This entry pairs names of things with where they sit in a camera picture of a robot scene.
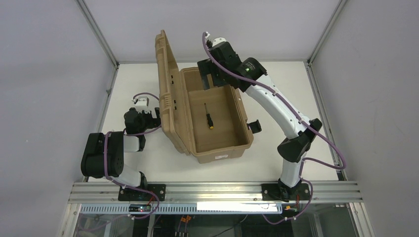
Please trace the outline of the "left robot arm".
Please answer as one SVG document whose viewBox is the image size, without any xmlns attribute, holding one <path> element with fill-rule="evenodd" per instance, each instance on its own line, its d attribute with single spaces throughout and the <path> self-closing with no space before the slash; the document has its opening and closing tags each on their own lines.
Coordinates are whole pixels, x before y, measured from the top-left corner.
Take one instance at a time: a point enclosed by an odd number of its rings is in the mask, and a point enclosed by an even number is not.
<svg viewBox="0 0 419 237">
<path fill-rule="evenodd" d="M 81 172 L 86 177 L 106 178 L 122 187 L 148 190 L 145 174 L 125 163 L 126 153 L 141 152 L 145 148 L 145 135 L 161 127 L 160 109 L 138 111 L 130 108 L 124 114 L 125 129 L 88 136 L 81 161 Z"/>
</svg>

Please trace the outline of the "black yellow screwdriver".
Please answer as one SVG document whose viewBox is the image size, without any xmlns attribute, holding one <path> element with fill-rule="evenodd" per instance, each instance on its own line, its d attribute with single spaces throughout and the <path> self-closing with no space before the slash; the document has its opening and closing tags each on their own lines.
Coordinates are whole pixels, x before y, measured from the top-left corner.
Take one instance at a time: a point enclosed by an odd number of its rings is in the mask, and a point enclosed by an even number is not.
<svg viewBox="0 0 419 237">
<path fill-rule="evenodd" d="M 208 127 L 209 127 L 209 129 L 213 129 L 214 128 L 214 124 L 213 124 L 211 115 L 210 115 L 210 113 L 208 111 L 207 104 L 204 103 L 204 106 L 205 106 L 205 110 L 206 110 L 206 117 L 207 117 Z"/>
</svg>

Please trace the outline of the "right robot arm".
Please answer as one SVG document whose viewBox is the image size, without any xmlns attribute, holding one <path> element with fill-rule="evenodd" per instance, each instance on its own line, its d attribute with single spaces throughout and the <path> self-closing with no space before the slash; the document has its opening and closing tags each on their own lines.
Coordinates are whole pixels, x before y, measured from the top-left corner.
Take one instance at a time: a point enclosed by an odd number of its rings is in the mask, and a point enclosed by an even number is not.
<svg viewBox="0 0 419 237">
<path fill-rule="evenodd" d="M 321 121 L 312 119 L 305 126 L 302 121 L 306 117 L 283 96 L 263 65 L 252 57 L 242 61 L 224 38 L 205 39 L 203 45 L 209 57 L 199 62 L 205 85 L 209 84 L 210 74 L 214 86 L 240 89 L 260 104 L 284 132 L 285 139 L 277 147 L 283 158 L 278 189 L 280 199 L 289 200 L 301 184 L 302 160 L 322 127 Z"/>
</svg>

